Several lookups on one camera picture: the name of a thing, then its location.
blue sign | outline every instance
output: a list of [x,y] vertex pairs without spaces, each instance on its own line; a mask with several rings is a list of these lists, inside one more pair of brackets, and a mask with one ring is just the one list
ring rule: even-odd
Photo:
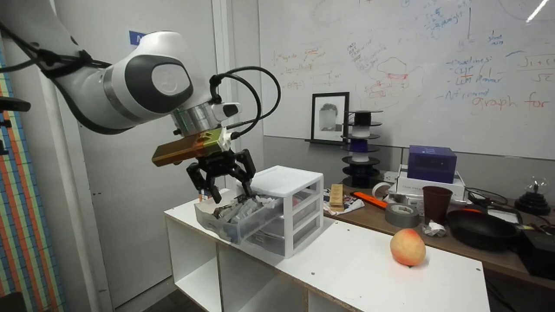
[[134,46],[138,46],[140,40],[146,35],[147,34],[145,34],[145,33],[129,31],[129,42]]

plastic cup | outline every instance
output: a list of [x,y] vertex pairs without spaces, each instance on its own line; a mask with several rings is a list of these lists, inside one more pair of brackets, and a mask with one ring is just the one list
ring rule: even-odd
[[424,220],[426,224],[433,220],[435,223],[445,225],[445,215],[453,191],[432,186],[423,187],[422,191],[424,193]]

photo of person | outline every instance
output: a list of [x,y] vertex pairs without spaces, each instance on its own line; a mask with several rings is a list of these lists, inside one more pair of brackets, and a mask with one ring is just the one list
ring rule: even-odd
[[348,92],[313,94],[311,139],[341,142],[348,110]]

floor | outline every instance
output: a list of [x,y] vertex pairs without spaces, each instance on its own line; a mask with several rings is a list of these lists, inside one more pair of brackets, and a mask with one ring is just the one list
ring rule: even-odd
[[192,302],[181,291],[176,290],[162,300],[153,304],[144,312],[203,312],[204,310]]

colorful striped wall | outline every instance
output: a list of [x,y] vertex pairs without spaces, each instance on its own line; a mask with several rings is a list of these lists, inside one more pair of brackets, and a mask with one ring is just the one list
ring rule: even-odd
[[[0,65],[5,67],[1,51]],[[9,78],[2,73],[0,95],[13,96]],[[28,311],[65,311],[58,264],[19,113],[0,113],[1,121],[7,119],[12,127],[0,127],[9,151],[0,159],[0,296],[18,291]]]

